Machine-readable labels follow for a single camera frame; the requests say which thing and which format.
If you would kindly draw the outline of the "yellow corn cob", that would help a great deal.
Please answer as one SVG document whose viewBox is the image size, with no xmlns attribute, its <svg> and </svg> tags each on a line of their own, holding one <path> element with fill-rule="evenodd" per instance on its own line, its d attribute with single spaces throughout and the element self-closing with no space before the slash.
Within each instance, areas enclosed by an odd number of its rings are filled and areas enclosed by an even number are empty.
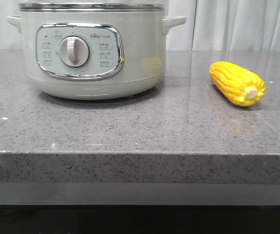
<svg viewBox="0 0 280 234">
<path fill-rule="evenodd" d="M 249 107 L 265 96 L 263 79 L 237 64 L 218 61 L 210 66 L 209 73 L 215 86 L 234 105 Z"/>
</svg>

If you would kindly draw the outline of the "glass pot lid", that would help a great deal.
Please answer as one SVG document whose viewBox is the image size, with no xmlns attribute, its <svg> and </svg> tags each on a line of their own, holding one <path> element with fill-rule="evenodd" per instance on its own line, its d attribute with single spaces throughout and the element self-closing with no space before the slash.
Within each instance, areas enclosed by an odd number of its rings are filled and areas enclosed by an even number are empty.
<svg viewBox="0 0 280 234">
<path fill-rule="evenodd" d="M 164 5 L 129 0 L 28 0 L 19 3 L 19 9 L 21 12 L 154 12 L 164 11 Z"/>
</svg>

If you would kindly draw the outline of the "pale green electric pot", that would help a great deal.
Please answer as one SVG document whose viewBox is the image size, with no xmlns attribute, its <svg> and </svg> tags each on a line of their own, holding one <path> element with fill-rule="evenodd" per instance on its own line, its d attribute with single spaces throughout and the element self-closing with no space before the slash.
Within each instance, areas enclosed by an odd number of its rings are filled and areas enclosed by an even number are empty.
<svg viewBox="0 0 280 234">
<path fill-rule="evenodd" d="M 21 12 L 26 73 L 52 96 L 102 100 L 132 96 L 165 73 L 166 36 L 184 16 L 150 12 Z"/>
</svg>

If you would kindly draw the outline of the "white curtain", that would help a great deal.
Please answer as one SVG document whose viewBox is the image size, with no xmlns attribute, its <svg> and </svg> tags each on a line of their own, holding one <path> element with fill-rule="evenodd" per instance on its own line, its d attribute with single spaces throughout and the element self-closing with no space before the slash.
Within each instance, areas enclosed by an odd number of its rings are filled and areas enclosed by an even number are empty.
<svg viewBox="0 0 280 234">
<path fill-rule="evenodd" d="M 167 16 L 185 16 L 170 30 L 169 51 L 280 51 L 280 0 L 164 0 Z M 8 16 L 19 1 L 0 0 L 0 49 L 21 49 Z"/>
</svg>

